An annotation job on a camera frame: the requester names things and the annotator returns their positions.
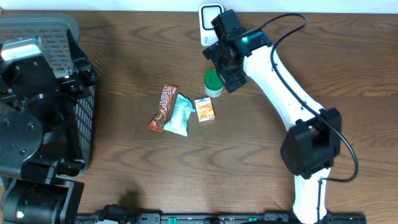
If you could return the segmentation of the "green lid white jar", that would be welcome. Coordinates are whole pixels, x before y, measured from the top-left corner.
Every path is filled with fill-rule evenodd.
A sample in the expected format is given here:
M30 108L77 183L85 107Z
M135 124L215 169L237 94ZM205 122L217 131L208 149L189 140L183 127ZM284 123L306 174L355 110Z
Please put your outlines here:
M212 98L219 97L223 93L224 85L215 69L211 69L205 73L204 87L206 95Z

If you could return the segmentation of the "orange Kleenex tissue pack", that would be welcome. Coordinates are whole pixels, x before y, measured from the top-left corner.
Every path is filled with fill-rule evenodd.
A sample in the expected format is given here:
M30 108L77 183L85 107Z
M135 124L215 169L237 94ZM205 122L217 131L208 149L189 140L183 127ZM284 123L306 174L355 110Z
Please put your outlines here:
M195 100L195 108L199 122L215 119L215 112L210 97Z

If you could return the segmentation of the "teal white wipes packet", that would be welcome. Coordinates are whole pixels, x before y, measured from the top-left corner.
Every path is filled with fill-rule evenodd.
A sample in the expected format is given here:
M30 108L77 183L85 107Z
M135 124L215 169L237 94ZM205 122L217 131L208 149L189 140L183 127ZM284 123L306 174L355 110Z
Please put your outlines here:
M188 119L196 112L192 102L181 94L177 95L172 117L166 122L164 129L181 136L188 136Z

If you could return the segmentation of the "red white snack packet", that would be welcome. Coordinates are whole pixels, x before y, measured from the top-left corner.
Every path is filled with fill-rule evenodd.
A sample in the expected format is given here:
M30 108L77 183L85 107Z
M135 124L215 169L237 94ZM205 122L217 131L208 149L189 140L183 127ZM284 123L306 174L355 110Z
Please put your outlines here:
M148 128L162 133L164 125L169 115L169 110L172 102L177 95L178 86L165 83L159 101L159 110L154 119L148 125Z

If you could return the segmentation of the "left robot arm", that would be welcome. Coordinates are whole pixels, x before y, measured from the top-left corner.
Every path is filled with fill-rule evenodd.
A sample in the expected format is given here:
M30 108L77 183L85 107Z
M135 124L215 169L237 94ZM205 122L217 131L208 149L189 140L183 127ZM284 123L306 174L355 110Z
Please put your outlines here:
M1 46L1 180L4 223L86 223L78 216L93 148L99 77L72 32L63 67L40 37Z

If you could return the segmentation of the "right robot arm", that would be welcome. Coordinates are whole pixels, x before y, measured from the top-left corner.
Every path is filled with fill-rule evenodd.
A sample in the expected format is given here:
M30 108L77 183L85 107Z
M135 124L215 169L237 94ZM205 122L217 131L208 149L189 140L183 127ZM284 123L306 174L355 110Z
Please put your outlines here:
M203 51L229 93L251 78L280 116L287 135L280 154L294 175L293 213L300 223L316 223L326 215L325 187L319 184L340 153L341 115L325 110L285 68L277 44L263 29L247 30L233 10L217 15L211 25L217 42Z

